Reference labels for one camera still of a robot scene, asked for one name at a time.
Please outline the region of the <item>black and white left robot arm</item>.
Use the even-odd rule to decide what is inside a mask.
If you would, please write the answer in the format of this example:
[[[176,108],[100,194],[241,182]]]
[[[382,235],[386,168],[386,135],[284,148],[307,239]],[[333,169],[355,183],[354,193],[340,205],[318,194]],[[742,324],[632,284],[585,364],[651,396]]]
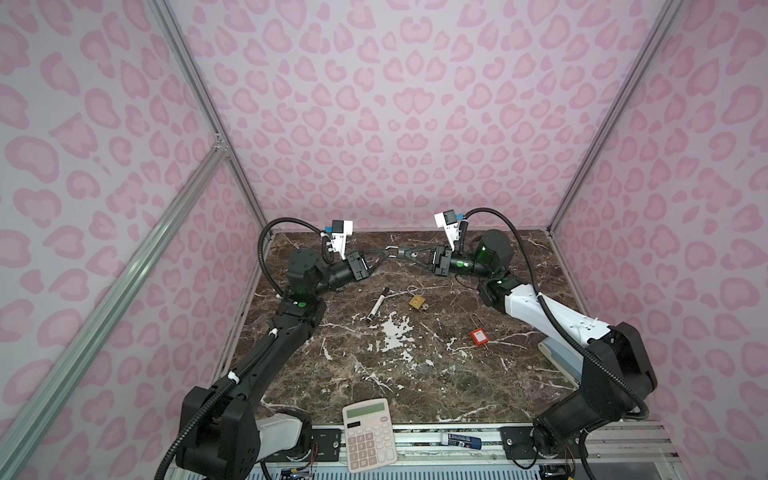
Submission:
[[[277,413],[259,419],[263,395],[291,358],[320,326],[327,304],[322,296],[369,278],[380,266],[366,251],[326,263],[316,251],[299,249],[289,258],[287,287],[267,333],[210,387],[195,387],[184,398],[179,432],[155,473],[163,479],[171,466],[206,479],[245,479],[255,464],[281,451],[293,456],[311,444],[311,418]]]

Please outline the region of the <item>brass padlock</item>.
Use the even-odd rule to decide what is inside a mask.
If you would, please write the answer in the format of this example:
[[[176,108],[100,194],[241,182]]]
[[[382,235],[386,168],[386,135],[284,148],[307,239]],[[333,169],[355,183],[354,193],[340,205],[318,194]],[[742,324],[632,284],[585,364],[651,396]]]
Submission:
[[[414,294],[408,302],[408,305],[417,311],[427,311],[429,304],[422,294]]]

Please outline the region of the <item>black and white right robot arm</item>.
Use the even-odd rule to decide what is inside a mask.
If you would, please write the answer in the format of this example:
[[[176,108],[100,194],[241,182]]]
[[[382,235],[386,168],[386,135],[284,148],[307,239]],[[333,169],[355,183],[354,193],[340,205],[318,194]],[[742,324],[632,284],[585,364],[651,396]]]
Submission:
[[[578,437],[605,425],[648,418],[645,400],[658,381],[635,327],[583,315],[524,282],[511,269],[515,250],[502,231],[485,232],[470,253],[460,249],[459,243],[455,239],[448,245],[395,247],[392,252],[437,276],[477,278],[485,305],[534,327],[581,362],[577,390],[533,421],[529,444],[536,454],[554,457]]]

